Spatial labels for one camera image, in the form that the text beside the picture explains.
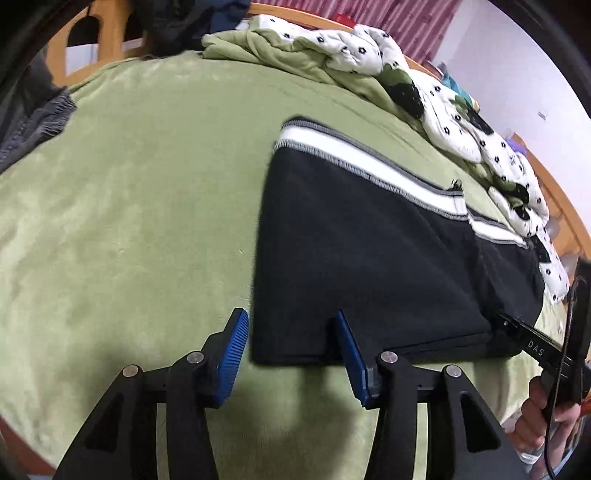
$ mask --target red curtain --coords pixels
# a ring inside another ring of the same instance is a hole
[[[351,17],[357,23],[381,28],[413,60],[431,60],[462,0],[257,0],[263,4],[296,8],[336,20]]]

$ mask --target wooden bed frame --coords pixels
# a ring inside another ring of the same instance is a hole
[[[132,8],[128,0],[95,0],[76,15],[66,24],[49,42],[47,52],[47,65],[50,68],[54,81],[58,85],[70,86],[85,80],[89,75],[100,69],[102,66],[116,60],[123,60],[130,57],[139,57],[144,55],[147,50],[144,46],[123,51],[122,44],[125,37],[125,28]],[[253,3],[249,10],[249,15],[268,14],[283,18],[298,25],[351,31],[351,28],[318,17],[303,11],[293,10],[284,7],[275,7],[273,5],[263,5]],[[88,65],[70,75],[66,75],[66,47],[68,36],[73,26],[86,15],[91,15],[99,20],[99,38],[98,38],[98,61]],[[412,69],[421,70],[436,79],[439,78],[423,66],[412,59],[407,58],[408,64]],[[513,140],[523,145],[525,142],[514,134]],[[570,203],[564,191],[554,180],[552,175],[544,168],[535,155],[527,150],[527,158],[538,177],[542,192],[552,217],[558,220],[560,232],[553,243],[559,255],[572,253],[575,255],[591,258],[591,237],[587,232],[579,214]],[[8,425],[0,418],[0,434],[4,435],[7,444],[10,445],[12,453],[17,457],[19,463],[27,473],[37,475],[51,475],[53,467],[44,462],[35,452],[33,452],[18,436],[12,432]]]

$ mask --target blue object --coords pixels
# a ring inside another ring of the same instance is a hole
[[[349,324],[343,312],[339,311],[336,316],[336,336],[340,346],[340,354],[349,376],[353,395],[360,402],[362,407],[369,403],[371,395],[368,389],[368,372],[361,357],[359,347],[353,338]]]
[[[217,365],[217,387],[213,393],[217,405],[222,405],[232,393],[234,380],[238,373],[240,360],[248,340],[248,314],[244,309],[235,309],[232,316],[237,315],[233,329],[229,333],[228,343]]]
[[[468,104],[473,108],[474,105],[472,104],[472,98],[470,97],[470,95],[468,95],[458,84],[457,82],[450,77],[450,75],[448,73],[446,73],[442,80],[441,83],[444,84],[446,87],[451,88],[454,92],[456,92],[459,96],[461,96],[465,101],[468,102]]]

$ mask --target metal pivot screw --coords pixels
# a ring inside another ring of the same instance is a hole
[[[121,373],[123,373],[124,377],[131,378],[135,377],[139,372],[139,368],[137,365],[128,365],[123,369]]]
[[[191,352],[187,355],[187,362],[190,364],[200,364],[203,362],[203,354],[201,352]]]
[[[462,369],[457,365],[448,365],[445,367],[446,373],[453,378],[457,378],[462,374]]]
[[[387,364],[395,364],[398,361],[398,355],[394,352],[385,351],[382,352],[379,357]]]

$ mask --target white stripe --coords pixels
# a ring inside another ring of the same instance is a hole
[[[527,246],[527,243],[519,235],[516,235],[503,226],[493,225],[489,222],[475,219],[469,214],[463,196],[438,194],[340,138],[319,132],[313,128],[289,125],[281,131],[280,139],[308,145],[323,151],[332,157],[336,157],[351,166],[367,172],[372,177],[376,177],[403,190],[408,195],[423,203],[432,205],[435,210],[442,210],[452,215],[464,216],[470,222],[475,234],[480,237],[493,241],[512,242],[522,247]]]
[[[466,202],[462,196],[438,194],[425,188],[384,162],[339,138],[311,128],[290,125],[282,130],[280,139],[292,140],[324,151],[328,155],[337,157],[373,177],[398,187],[412,197],[432,205],[436,209],[452,215],[467,215],[468,213]]]
[[[527,244],[525,241],[519,236],[510,232],[504,227],[498,225],[492,225],[488,222],[482,222],[481,220],[476,220],[472,215],[468,215],[468,221],[472,226],[474,232],[485,238],[489,238],[491,240],[498,240],[502,242],[512,242],[522,247],[525,247]]]

